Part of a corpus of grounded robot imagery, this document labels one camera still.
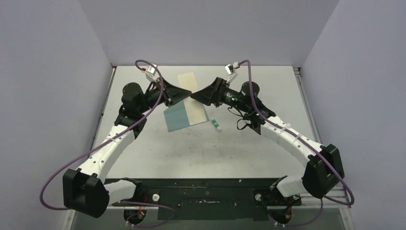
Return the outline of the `teal envelope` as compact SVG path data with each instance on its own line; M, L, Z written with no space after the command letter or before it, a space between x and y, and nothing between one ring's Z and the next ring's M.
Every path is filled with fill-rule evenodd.
M186 110L184 107L184 101L166 109L164 111L165 122L168 132L190 127Z

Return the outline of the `tan letter paper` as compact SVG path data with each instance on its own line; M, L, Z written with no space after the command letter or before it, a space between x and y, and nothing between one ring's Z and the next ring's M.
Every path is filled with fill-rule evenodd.
M199 90L196 77L193 72L178 75L177 78L181 88L187 89L192 93ZM204 105L195 99L192 99L191 96L184 100L184 107L191 126L208 121Z

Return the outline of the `green white glue stick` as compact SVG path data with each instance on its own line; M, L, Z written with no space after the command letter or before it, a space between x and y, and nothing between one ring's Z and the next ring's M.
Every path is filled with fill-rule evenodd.
M213 126L215 127L215 129L216 129L218 132L221 132L221 131L222 131L221 127L219 126L218 122L217 122L215 119L212 119L211 122L212 122Z

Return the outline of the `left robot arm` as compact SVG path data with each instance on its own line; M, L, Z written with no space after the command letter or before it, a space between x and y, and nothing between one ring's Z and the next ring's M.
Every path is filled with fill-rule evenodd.
M135 82L123 87L118 117L101 147L77 169L68 169L64 173L63 202L66 208L98 218L111 204L125 200L135 207L142 202L143 193L136 189L135 180L124 178L106 184L107 174L141 133L147 121L144 117L146 112L150 112L155 105L175 105L192 93L166 80L151 84L155 88L146 92Z

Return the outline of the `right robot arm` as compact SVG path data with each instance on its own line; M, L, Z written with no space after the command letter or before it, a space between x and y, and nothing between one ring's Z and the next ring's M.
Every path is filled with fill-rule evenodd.
M239 111L247 127L257 134L276 142L292 154L304 167L303 174L283 176L271 185L271 200L283 205L291 196L308 193L323 198L344 177L338 148L322 144L303 136L258 98L260 88L255 82L245 82L239 92L229 88L222 78L191 95L191 98L207 106L223 104Z

